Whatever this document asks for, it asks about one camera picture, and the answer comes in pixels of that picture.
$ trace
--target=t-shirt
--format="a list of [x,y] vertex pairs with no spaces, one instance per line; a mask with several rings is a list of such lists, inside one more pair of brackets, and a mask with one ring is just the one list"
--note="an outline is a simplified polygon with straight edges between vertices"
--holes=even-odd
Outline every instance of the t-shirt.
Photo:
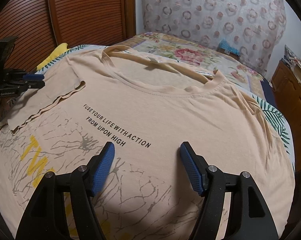
[[[257,102],[220,71],[208,79],[187,64],[113,46],[65,56],[45,82],[0,124],[0,211],[13,235],[42,176],[87,164],[107,141],[115,158],[92,199],[107,239],[188,239],[203,198],[180,160],[184,141],[223,172],[248,171],[282,234],[294,192],[291,163]],[[74,237],[68,194],[65,205]]]

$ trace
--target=white wall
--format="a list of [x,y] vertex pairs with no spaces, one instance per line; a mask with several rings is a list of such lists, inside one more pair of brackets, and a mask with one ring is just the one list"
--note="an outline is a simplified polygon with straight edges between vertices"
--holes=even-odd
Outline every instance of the white wall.
[[297,57],[301,58],[301,21],[290,5],[284,1],[287,17],[286,30],[279,43],[274,47],[272,56],[268,62],[266,79],[271,80],[277,68],[279,60],[284,57],[285,45],[287,45]]
[[136,34],[144,32],[142,0],[136,0]]

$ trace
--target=yellow plush toy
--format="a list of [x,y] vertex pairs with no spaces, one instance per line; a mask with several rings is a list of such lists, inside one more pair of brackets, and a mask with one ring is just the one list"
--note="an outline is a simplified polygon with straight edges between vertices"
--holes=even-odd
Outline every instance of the yellow plush toy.
[[59,57],[61,54],[65,53],[67,49],[68,44],[67,43],[62,43],[60,44],[54,51],[46,58],[42,63],[40,63],[37,66],[37,71],[40,70],[42,67],[47,65],[49,62],[51,62],[53,59]]

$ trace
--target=patterned curtain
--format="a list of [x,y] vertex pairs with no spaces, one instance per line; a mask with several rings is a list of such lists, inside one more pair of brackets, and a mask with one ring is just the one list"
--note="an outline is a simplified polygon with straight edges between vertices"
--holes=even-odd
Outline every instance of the patterned curtain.
[[262,75],[286,27],[284,0],[143,0],[145,29],[216,49],[222,39]]

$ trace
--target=blue gripper pad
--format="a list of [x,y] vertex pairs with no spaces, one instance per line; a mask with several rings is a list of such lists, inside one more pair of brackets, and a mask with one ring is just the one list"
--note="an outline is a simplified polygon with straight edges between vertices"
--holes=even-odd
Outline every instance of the blue gripper pad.
[[202,176],[199,173],[192,157],[190,156],[187,148],[183,143],[180,145],[180,158],[181,161],[183,162],[183,165],[185,167],[185,170],[187,172],[193,190],[197,192],[199,195],[202,195],[202,193],[204,192],[202,186],[203,185]]
[[100,164],[94,174],[94,182],[92,185],[92,192],[94,196],[102,190],[106,178],[109,174],[109,170],[111,164],[113,163],[114,157],[115,157],[115,145],[111,143],[105,155],[103,156],[102,160],[100,161]]

